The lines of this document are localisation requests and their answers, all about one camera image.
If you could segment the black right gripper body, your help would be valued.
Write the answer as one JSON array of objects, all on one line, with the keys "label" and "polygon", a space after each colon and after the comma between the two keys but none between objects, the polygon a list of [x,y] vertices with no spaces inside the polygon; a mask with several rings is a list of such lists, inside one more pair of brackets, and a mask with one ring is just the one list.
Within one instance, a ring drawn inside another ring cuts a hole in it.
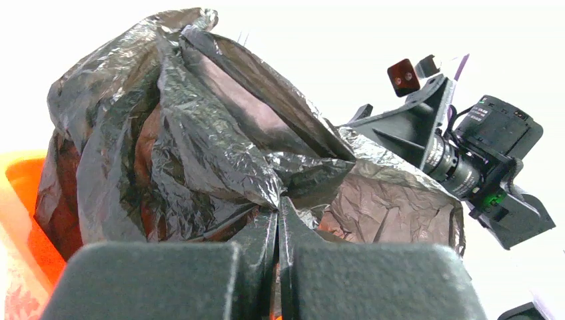
[{"label": "black right gripper body", "polygon": [[452,173],[455,148],[437,130],[446,124],[454,91],[454,80],[433,76],[403,106],[341,125],[340,136],[350,146],[358,143],[358,151],[364,137],[425,173]]}]

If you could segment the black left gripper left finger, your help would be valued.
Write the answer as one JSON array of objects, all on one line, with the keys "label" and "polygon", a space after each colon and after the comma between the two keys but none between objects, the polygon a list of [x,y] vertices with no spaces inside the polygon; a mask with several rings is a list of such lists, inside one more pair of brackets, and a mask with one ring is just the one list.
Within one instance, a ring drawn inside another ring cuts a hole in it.
[{"label": "black left gripper left finger", "polygon": [[268,319],[276,213],[225,243],[88,245],[68,262],[42,319]]}]

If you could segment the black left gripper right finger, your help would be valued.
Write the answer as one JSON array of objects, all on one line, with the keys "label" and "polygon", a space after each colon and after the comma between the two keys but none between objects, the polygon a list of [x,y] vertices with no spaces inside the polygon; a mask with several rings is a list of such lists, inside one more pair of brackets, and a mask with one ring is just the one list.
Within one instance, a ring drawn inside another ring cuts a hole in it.
[{"label": "black left gripper right finger", "polygon": [[429,243],[331,243],[279,204],[284,319],[484,319],[459,256]]}]

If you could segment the black plastic trash bag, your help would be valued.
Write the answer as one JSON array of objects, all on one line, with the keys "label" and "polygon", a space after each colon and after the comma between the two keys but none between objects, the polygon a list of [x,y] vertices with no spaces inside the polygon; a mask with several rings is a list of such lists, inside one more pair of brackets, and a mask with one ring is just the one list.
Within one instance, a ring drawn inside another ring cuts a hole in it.
[{"label": "black plastic trash bag", "polygon": [[459,201],[332,126],[216,24],[212,9],[151,15],[52,84],[34,217],[65,259],[99,241],[222,241],[290,204],[346,241],[464,252]]}]

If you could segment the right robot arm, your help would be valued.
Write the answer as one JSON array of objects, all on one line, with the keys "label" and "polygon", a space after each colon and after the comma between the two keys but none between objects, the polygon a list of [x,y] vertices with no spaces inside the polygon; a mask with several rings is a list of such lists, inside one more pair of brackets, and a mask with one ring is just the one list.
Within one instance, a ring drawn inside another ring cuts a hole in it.
[{"label": "right robot arm", "polygon": [[514,182],[542,126],[489,95],[459,112],[452,105],[455,88],[454,80],[435,75],[402,107],[373,115],[365,105],[348,127],[467,202],[471,217],[505,249],[554,228],[542,202]]}]

